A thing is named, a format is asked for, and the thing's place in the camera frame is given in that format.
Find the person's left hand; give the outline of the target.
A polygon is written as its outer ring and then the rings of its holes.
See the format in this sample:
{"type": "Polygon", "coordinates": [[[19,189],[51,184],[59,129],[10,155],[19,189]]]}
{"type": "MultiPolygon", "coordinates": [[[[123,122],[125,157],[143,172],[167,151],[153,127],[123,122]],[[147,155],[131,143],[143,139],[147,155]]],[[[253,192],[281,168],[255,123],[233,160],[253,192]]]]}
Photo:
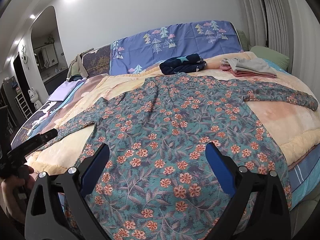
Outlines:
{"type": "Polygon", "coordinates": [[[19,187],[25,186],[28,190],[32,190],[35,184],[35,179],[31,176],[34,173],[34,169],[27,166],[29,176],[27,180],[18,178],[17,176],[11,176],[1,183],[3,199],[8,214],[16,221],[25,223],[25,211],[22,211],[18,205],[18,198],[16,197],[16,190],[19,187]]]}

